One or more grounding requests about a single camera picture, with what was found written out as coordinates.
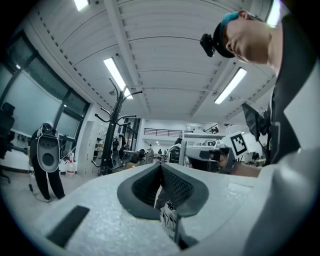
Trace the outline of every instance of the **window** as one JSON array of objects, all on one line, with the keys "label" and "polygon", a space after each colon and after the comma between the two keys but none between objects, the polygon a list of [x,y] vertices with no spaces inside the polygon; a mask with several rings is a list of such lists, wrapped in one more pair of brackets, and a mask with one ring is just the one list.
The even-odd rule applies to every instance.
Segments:
[{"label": "window", "polygon": [[10,60],[22,66],[22,64],[33,54],[22,37],[18,38],[8,49]]},{"label": "window", "polygon": [[70,109],[74,113],[83,117],[87,103],[79,96],[75,95],[74,93],[71,93],[69,97],[66,99],[64,105],[66,109]]},{"label": "window", "polygon": [[62,101],[67,94],[68,88],[47,69],[39,58],[35,58],[25,71],[53,97]]},{"label": "window", "polygon": [[70,138],[75,138],[78,130],[80,120],[72,117],[71,115],[63,112],[59,119],[57,132],[61,135],[67,135]]},{"label": "window", "polygon": [[28,138],[42,123],[51,122],[62,142],[67,142],[64,149],[70,151],[77,144],[89,103],[48,66],[23,30],[14,36],[6,52],[5,63],[0,63],[0,106],[8,102],[15,107],[11,128],[14,149],[26,152]]},{"label": "window", "polygon": [[32,136],[42,123],[53,123],[62,104],[24,71],[13,82],[4,102],[15,107],[12,130],[29,136]]},{"label": "window", "polygon": [[11,79],[12,74],[10,71],[7,69],[7,67],[3,64],[0,63],[0,97],[4,93],[4,90]]}]

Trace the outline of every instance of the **black pants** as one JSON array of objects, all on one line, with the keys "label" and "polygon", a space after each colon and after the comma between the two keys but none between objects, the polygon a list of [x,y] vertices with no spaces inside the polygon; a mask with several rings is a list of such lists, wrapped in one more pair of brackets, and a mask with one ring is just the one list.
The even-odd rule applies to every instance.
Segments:
[{"label": "black pants", "polygon": [[[40,167],[37,157],[32,159],[32,165],[34,169],[34,175],[36,183],[39,187],[39,190],[43,197],[47,200],[50,199],[49,190],[48,190],[48,183],[47,183],[47,175],[46,172]],[[64,188],[61,183],[61,179],[59,176],[59,169],[55,172],[48,172],[49,182],[53,193],[58,199],[61,199],[65,196]]]}]

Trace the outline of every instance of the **white ceiling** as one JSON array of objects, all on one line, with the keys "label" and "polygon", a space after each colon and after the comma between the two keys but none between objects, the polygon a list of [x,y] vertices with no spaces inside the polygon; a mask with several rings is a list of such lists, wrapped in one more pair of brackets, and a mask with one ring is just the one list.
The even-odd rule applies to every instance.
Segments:
[{"label": "white ceiling", "polygon": [[[199,42],[203,33],[213,33],[227,12],[245,9],[264,19],[270,0],[90,2],[81,11],[74,0],[43,0],[35,8],[48,30],[43,36],[51,37],[80,86],[103,107],[116,102],[109,94],[111,75],[103,63],[110,57],[131,92],[143,91],[126,100],[123,115],[232,124],[242,119],[235,117],[243,101],[267,107],[275,84],[270,68],[218,53],[209,58]],[[214,104],[239,67],[247,75],[231,93],[236,99]]]}]

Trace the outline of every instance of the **black slot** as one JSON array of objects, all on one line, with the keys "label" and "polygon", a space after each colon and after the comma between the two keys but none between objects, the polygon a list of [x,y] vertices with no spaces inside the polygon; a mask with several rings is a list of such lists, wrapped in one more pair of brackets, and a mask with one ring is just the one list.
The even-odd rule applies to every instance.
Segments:
[{"label": "black slot", "polygon": [[65,247],[89,211],[88,208],[77,205],[46,238],[57,246]]}]

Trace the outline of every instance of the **glass window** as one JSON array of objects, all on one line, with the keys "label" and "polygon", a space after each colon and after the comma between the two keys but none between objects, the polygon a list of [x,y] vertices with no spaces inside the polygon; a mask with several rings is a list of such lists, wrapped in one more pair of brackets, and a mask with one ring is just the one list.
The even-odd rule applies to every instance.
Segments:
[{"label": "glass window", "polygon": [[38,59],[35,58],[30,65],[25,68],[25,71],[48,93],[62,101],[68,92],[68,88],[54,76]]},{"label": "glass window", "polygon": [[12,130],[32,136],[44,122],[54,122],[61,101],[52,97],[26,72],[21,71],[12,84],[4,103],[15,107]]},{"label": "glass window", "polygon": [[83,117],[86,104],[87,103],[82,98],[75,95],[74,93],[71,93],[67,98],[64,107]]},{"label": "glass window", "polygon": [[12,74],[3,63],[0,63],[0,97],[11,79]]},{"label": "glass window", "polygon": [[75,138],[79,126],[79,120],[73,118],[67,113],[63,112],[56,128],[57,132],[61,135],[67,135],[70,138]]},{"label": "glass window", "polygon": [[7,49],[7,53],[10,59],[20,66],[33,54],[22,37]]}]

